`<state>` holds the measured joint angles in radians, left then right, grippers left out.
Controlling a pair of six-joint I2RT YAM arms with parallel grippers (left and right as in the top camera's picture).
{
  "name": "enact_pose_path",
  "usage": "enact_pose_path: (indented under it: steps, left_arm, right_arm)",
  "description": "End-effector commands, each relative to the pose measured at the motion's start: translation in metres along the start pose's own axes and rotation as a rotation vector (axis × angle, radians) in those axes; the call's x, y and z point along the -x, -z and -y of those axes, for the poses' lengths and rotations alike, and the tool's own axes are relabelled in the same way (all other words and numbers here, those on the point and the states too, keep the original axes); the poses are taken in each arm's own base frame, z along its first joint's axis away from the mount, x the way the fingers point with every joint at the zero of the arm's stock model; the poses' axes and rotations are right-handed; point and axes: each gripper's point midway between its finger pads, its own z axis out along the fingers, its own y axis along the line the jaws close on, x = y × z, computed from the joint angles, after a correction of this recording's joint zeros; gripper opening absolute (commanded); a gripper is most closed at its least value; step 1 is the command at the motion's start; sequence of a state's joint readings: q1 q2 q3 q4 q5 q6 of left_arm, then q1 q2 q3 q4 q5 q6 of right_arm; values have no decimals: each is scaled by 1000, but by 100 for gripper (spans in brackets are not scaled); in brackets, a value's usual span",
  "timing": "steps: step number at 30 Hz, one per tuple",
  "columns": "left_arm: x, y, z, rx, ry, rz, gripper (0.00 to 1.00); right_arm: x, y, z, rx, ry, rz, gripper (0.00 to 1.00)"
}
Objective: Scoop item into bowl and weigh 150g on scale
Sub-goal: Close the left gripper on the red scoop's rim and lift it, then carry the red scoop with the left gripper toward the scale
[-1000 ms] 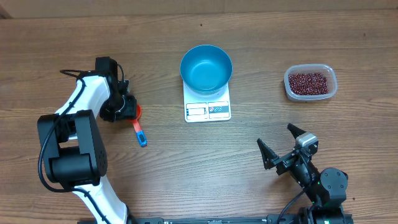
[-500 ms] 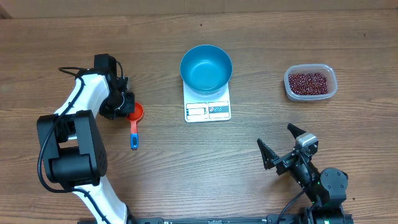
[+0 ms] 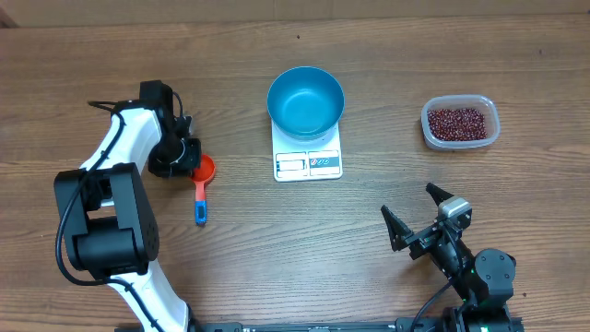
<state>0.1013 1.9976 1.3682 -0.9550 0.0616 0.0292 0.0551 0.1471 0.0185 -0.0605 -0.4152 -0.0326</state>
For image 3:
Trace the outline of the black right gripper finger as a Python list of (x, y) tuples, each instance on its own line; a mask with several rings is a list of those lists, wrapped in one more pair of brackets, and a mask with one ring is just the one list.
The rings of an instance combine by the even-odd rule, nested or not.
[(427, 183), (425, 190), (431, 196), (437, 206), (439, 206), (443, 201), (454, 196), (453, 194), (446, 192), (433, 183)]
[(388, 230), (392, 250), (396, 252), (408, 247), (407, 238), (412, 236), (412, 230), (387, 206), (382, 206), (381, 212)]

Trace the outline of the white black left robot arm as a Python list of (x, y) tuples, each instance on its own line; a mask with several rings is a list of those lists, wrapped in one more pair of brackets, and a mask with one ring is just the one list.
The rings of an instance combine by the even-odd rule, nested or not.
[(141, 178), (143, 170), (160, 178), (195, 174), (202, 149), (193, 119), (160, 80), (141, 82), (135, 100), (90, 106), (108, 112), (111, 125), (87, 161), (54, 179), (56, 264), (73, 284), (117, 291), (143, 331), (198, 331), (159, 264), (159, 229)]

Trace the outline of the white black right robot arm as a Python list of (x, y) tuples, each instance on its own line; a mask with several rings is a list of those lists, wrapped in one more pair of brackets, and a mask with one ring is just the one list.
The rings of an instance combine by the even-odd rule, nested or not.
[[(522, 319), (512, 317), (507, 305), (513, 297), (513, 256), (494, 248), (474, 255), (461, 240), (473, 219), (471, 204), (432, 183), (425, 190), (438, 208), (429, 227), (412, 231), (387, 206), (382, 206), (381, 212), (392, 250), (408, 249), (414, 260), (429, 256), (447, 282), (413, 318), (398, 318), (396, 329), (408, 324), (408, 331), (522, 331)], [(445, 308), (439, 317), (426, 317), (428, 309), (449, 289), (456, 291), (462, 304)]]

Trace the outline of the red scoop with blue handle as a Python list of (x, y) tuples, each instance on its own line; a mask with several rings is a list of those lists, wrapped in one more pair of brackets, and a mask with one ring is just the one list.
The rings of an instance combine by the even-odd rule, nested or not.
[(195, 224), (205, 226), (207, 223), (207, 193), (206, 188), (216, 174), (216, 165), (211, 157), (202, 155), (200, 167), (194, 169), (191, 180), (195, 184)]

